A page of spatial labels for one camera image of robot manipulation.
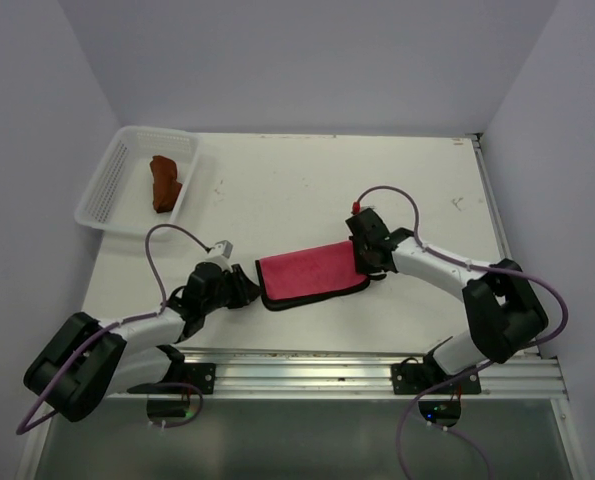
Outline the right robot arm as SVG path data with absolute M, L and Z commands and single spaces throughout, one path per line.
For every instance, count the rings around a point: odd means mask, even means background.
M 346 225 L 359 273 L 411 276 L 463 303 L 468 330 L 424 357 L 422 379 L 431 391 L 447 391 L 472 366 L 506 362 L 549 324 L 529 280 L 510 259 L 478 265 L 452 258 L 423 244 L 409 229 L 390 231 L 371 208 L 352 214 Z

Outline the pink towel black trim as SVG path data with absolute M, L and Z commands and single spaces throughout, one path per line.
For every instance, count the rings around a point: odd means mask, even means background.
M 273 312 L 358 293 L 386 278 L 356 271 L 350 240 L 264 257 L 255 266 L 262 303 Z

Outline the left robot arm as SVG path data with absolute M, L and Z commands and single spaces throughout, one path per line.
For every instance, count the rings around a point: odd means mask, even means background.
M 174 392 L 185 379 L 174 346 L 198 333 L 209 314 L 245 307 L 260 294 L 240 265 L 201 262 L 159 313 L 109 322 L 71 315 L 28 367 L 23 384 L 71 422 L 86 418 L 106 396 L 134 387 Z

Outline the brown towel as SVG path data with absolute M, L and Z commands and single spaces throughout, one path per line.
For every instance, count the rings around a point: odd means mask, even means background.
M 170 212 L 182 188 L 178 181 L 177 164 L 168 157 L 156 155 L 149 166 L 153 176 L 153 209 L 156 213 Z

